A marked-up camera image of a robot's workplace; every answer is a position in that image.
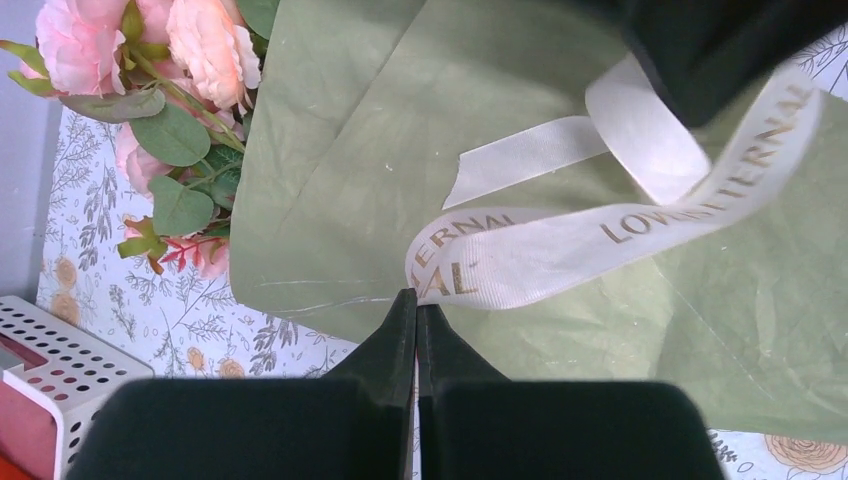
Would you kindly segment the pink fake flower bunch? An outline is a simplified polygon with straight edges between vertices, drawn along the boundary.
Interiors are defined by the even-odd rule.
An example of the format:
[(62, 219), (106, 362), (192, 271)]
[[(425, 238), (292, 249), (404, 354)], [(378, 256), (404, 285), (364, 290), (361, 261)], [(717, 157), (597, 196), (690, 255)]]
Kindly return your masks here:
[(232, 210), (278, 5), (274, 1), (48, 1), (10, 78), (115, 124), (117, 169), (152, 213), (121, 257), (155, 273), (229, 268)]

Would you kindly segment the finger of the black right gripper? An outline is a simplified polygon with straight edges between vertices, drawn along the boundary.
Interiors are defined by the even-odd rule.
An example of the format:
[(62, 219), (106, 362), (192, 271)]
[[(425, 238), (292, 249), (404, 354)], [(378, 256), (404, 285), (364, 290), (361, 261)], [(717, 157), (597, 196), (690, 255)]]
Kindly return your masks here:
[(847, 21), (844, 1), (609, 0), (583, 7), (623, 37), (652, 87), (689, 128)]

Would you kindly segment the cream ribbon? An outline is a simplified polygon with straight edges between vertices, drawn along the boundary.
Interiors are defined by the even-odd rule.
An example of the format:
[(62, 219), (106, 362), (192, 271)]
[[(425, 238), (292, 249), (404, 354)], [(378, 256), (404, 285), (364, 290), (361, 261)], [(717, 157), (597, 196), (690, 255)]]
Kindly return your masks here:
[[(522, 307), (730, 226), (771, 201), (815, 138), (822, 91), (778, 67), (711, 160), (633, 56), (586, 90), (587, 112), (463, 153), (443, 214), (412, 241), (409, 286), (423, 305)], [(560, 214), (470, 201), (609, 153), (648, 195)]]

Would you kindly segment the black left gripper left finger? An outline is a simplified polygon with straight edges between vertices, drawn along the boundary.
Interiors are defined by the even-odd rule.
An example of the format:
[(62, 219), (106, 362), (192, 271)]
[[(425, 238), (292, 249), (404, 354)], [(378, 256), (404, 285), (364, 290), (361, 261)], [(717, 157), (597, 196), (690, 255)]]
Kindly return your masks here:
[(415, 293), (315, 378), (147, 378), (120, 387), (72, 479), (406, 479), (412, 472)]

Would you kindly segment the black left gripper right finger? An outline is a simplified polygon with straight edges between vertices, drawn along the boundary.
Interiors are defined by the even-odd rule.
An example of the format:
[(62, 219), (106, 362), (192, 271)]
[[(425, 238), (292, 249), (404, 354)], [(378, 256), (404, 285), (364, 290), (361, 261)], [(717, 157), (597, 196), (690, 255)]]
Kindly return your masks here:
[(417, 311), (425, 479), (719, 479), (694, 403), (651, 381), (510, 380)]

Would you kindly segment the olive green wrapping paper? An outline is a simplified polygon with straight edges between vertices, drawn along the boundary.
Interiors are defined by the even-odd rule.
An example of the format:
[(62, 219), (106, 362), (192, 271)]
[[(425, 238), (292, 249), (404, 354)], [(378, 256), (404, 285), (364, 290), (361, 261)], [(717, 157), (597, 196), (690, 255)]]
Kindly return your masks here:
[[(596, 26), (619, 39), (624, 47), (624, 56), (614, 63), (612, 66), (604, 70), (598, 77), (592, 80), (583, 90), (583, 105), (584, 112), (580, 115), (567, 115), (557, 117), (551, 120), (544, 121), (535, 126), (511, 133), (504, 137), (500, 137), (494, 141), (483, 145), (471, 148), (460, 153), (458, 157), (457, 171), (454, 176), (453, 183), (449, 193), (454, 185), (456, 175), (459, 170), (460, 156), (475, 148), (490, 144), (502, 138), (513, 134), (531, 129), (538, 125), (554, 121), (564, 117), (583, 116), (587, 112), (585, 104), (585, 93), (587, 88), (598, 78), (600, 78), (610, 68), (622, 61), (627, 56), (635, 56), (629, 50), (622, 35), (606, 20), (599, 15), (589, 11), (583, 7), (585, 1), (282, 1), (279, 3), (277, 13), (273, 25), (273, 31), (269, 41), (269, 49), (264, 65), (263, 80), (258, 93), (257, 108), (253, 115), (252, 125), (248, 135), (247, 152), (244, 159), (244, 166), (241, 174), (241, 182), (238, 188), (237, 199), (235, 202), (235, 210), (233, 215), (233, 231), (232, 231), (232, 247), (231, 259), (236, 253), (236, 235), (237, 227), (237, 210), (247, 200), (245, 193), (245, 185), (248, 179), (248, 164), (251, 160), (251, 151), (261, 142), (266, 140), (265, 130), (267, 127), (275, 123), (276, 117), (273, 113), (264, 111), (264, 92), (270, 85), (270, 74), (272, 71), (271, 62), (274, 56), (273, 43), (281, 31), (285, 21), (294, 19), (297, 21), (307, 21), (314, 23), (320, 27), (327, 27), (332, 32), (337, 32), (342, 26), (355, 23), (370, 23), (377, 22), (397, 26), (404, 21), (418, 21), (423, 24), (430, 24), (440, 20), (445, 20), (452, 23), (460, 23), (469, 27), (477, 25), (494, 25), (506, 18), (515, 19), (520, 27), (528, 28), (537, 25), (563, 25), (571, 21), (579, 21), (582, 24)], [(759, 95), (760, 91), (774, 73), (774, 71), (785, 64), (791, 64), (799, 69), (793, 61), (792, 55), (789, 59), (775, 67), (771, 72), (763, 75), (758, 80), (750, 84), (742, 91), (734, 100), (716, 114), (711, 121), (702, 127), (689, 128), (688, 131), (693, 135), (699, 146), (704, 150), (707, 157), (711, 160), (716, 160), (720, 157), (726, 144), (735, 133), (739, 123), (745, 116), (750, 105)], [(753, 214), (745, 217), (748, 218), (760, 210), (764, 209), (769, 203), (775, 201), (787, 184), (792, 179), (795, 172), (802, 165), (804, 159), (808, 155), (811, 147), (815, 145), (820, 137), (822, 123), (825, 117), (825, 103), (823, 100), (823, 109), (819, 120), (815, 138), (811, 141), (808, 150), (803, 160), (798, 165), (797, 169), (786, 182), (783, 189), (762, 208)], [(428, 222), (424, 227), (432, 223), (443, 212), (443, 205), (440, 214)], [(526, 180), (513, 186), (509, 186), (502, 190), (487, 194), (477, 199), (470, 201), (470, 206), (473, 208), (485, 207), (508, 207), (508, 208), (533, 208), (552, 210), (560, 214), (573, 213), (583, 210), (588, 210), (596, 207), (601, 207), (610, 204), (623, 203), (639, 203), (648, 204), (648, 195), (636, 184), (626, 170), (619, 164), (615, 157), (609, 153), (602, 153), (593, 156), (587, 160), (581, 161), (575, 165), (560, 169), (551, 173), (541, 175), (539, 177)], [(740, 221), (714, 231), (729, 228), (741, 222)], [(420, 229), (413, 237), (412, 241), (422, 230)], [(410, 242), (404, 257), (401, 267), (402, 286), (397, 293), (405, 288), (412, 289), (407, 281), (405, 273), (405, 259), (407, 251), (412, 243)], [(555, 297), (566, 291), (560, 292), (549, 298)], [(440, 307), (444, 313), (449, 306), (458, 308), (468, 308), (479, 311), (507, 311), (523, 307), (528, 307), (536, 303), (505, 310), (484, 310), (466, 306), (450, 305), (450, 304), (430, 304)]]

